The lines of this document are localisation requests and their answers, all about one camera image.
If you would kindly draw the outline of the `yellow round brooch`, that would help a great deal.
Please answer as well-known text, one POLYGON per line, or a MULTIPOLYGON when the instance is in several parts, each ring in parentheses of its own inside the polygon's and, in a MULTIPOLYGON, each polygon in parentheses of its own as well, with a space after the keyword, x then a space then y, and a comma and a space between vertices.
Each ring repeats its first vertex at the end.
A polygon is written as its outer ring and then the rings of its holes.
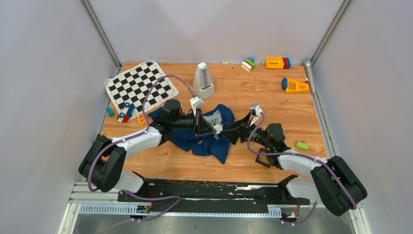
POLYGON ((221 125, 219 125, 219 124, 214 125, 215 134, 220 134, 222 132, 222 130, 223 130, 223 127, 221 125))

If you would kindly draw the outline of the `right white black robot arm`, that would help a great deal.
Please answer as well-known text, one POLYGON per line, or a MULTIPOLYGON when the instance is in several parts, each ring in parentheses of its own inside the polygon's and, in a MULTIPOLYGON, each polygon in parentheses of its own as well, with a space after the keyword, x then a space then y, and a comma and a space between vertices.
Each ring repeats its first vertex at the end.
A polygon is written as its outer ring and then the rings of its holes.
POLYGON ((263 147, 256 155, 267 157, 270 166, 306 176, 306 179, 296 177, 279 188, 278 197, 283 203, 291 203, 297 197, 306 198, 322 202, 332 214, 341 216, 356 209, 368 196, 367 189, 342 157, 322 159, 291 149, 284 142, 285 135, 279 123, 271 123, 263 129, 247 114, 229 124, 219 135, 232 144, 245 142, 247 147, 255 142, 263 147))

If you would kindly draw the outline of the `blue cartoon print shirt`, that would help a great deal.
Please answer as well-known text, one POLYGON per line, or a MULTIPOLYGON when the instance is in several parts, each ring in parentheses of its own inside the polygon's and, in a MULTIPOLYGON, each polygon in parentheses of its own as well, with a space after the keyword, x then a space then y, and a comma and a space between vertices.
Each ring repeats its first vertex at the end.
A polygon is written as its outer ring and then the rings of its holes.
MULTIPOLYGON (((148 113, 147 116, 157 121, 162 114, 175 118, 182 116, 180 102, 175 99, 169 100, 163 107, 148 113)), ((221 126, 224 130, 227 129, 228 124, 235 121, 232 110, 223 104, 203 114, 203 118, 212 126, 221 126)), ((175 128, 169 141, 184 151, 192 151, 195 156, 215 156, 221 164, 225 163, 230 147, 230 141, 224 136, 215 137, 214 134, 195 136, 192 128, 175 128)))

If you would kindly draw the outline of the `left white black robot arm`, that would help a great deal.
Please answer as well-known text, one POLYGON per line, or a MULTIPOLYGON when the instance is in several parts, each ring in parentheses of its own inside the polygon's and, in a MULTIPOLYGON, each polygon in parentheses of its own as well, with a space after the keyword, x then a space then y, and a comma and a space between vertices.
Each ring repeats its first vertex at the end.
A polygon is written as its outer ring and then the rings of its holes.
POLYGON ((203 136, 218 135, 223 127, 210 124, 199 108, 188 114, 182 113, 180 102, 171 99, 145 129, 112 139, 98 135, 78 172, 90 183, 92 191, 125 190, 135 200, 144 201, 149 196, 148 186, 144 185, 144 179, 138 173, 125 171, 124 162, 132 155, 164 144, 176 129, 189 129, 195 136, 203 136))

